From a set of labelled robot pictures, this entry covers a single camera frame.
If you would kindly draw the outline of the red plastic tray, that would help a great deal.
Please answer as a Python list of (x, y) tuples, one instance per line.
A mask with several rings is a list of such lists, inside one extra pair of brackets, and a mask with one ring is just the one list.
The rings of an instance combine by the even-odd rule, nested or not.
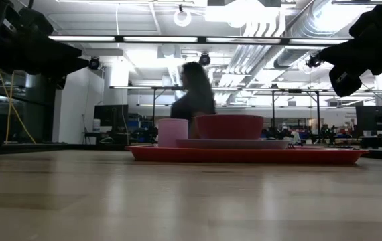
[(192, 149), (155, 145), (127, 148), (136, 161), (170, 163), (254, 163), (292, 165), (352, 165), (367, 154), (358, 149), (294, 147), (293, 149)]

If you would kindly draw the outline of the black metal gantry frame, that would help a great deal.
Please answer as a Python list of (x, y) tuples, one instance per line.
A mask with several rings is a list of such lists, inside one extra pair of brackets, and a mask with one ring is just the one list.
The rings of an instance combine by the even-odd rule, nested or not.
[[(151, 89), (153, 90), (153, 106), (152, 106), (152, 123), (153, 126), (155, 126), (155, 104), (157, 98), (162, 95), (166, 90), (174, 90), (174, 91), (183, 91), (184, 88), (182, 86), (152, 86)], [(202, 116), (203, 113), (198, 112), (194, 116), (194, 120), (192, 122), (192, 125), (190, 127), (190, 137), (198, 137), (198, 129), (195, 118), (197, 116)]]
[[(320, 91), (321, 90), (303, 90), (299, 88), (279, 88), (277, 90), (272, 89), (271, 91), (271, 108), (272, 108), (272, 118), (271, 118), (271, 128), (275, 127), (275, 101), (277, 98), (275, 97), (276, 92), (288, 93), (288, 94), (302, 94), (306, 93), (312, 100), (316, 102), (316, 112), (317, 112), (317, 127), (318, 127), (318, 135), (320, 135), (321, 131), (321, 121), (320, 121)], [(310, 93), (314, 92), (316, 97), (314, 98)]]

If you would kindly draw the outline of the lavender round plate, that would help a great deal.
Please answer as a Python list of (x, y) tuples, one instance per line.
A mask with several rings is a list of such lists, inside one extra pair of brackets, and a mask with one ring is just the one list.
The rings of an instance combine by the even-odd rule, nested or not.
[(289, 141), (271, 139), (177, 139), (178, 148), (191, 149), (287, 149)]

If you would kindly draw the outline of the person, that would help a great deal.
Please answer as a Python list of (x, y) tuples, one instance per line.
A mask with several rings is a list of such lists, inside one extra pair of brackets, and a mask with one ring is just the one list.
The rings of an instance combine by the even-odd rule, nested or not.
[(216, 114), (214, 94), (204, 68), (198, 62), (182, 65), (180, 79), (185, 95), (175, 101), (170, 117), (188, 121), (188, 138), (199, 139), (196, 118)]

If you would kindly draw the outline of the black computer monitor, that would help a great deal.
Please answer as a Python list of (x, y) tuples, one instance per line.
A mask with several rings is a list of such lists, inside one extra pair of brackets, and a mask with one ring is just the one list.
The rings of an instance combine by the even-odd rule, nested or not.
[(98, 105), (94, 108), (94, 119), (100, 120), (100, 132), (126, 133), (128, 130), (127, 105)]
[(355, 112), (360, 131), (382, 131), (382, 106), (356, 106)]

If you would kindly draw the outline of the pink plastic cup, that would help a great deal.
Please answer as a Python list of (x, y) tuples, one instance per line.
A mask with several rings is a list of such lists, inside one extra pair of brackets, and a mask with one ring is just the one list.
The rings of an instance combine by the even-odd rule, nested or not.
[(158, 121), (158, 147), (176, 147), (177, 139), (188, 138), (188, 120), (164, 118)]

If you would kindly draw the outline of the black beam with light strips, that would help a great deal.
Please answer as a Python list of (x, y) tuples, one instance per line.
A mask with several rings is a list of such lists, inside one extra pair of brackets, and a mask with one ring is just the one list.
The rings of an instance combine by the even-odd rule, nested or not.
[(288, 38), (288, 37), (206, 37), (162, 35), (52, 35), (58, 42), (79, 43), (130, 43), (130, 44), (244, 44), (281, 46), (331, 46), (347, 42), (338, 38)]

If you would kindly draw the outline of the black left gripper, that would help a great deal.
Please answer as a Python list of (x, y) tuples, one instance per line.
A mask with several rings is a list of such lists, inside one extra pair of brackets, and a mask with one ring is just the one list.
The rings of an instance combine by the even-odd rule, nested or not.
[(1, 52), (8, 70), (24, 70), (28, 74), (44, 75), (57, 89), (64, 89), (67, 75), (86, 68), (82, 50), (45, 36), (18, 36), (6, 43)]

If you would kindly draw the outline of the magenta plastic bowl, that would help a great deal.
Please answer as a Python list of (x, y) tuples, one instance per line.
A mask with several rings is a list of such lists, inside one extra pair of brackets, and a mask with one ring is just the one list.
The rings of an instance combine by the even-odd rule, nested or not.
[(254, 115), (211, 114), (196, 118), (201, 139), (259, 139), (264, 118)]

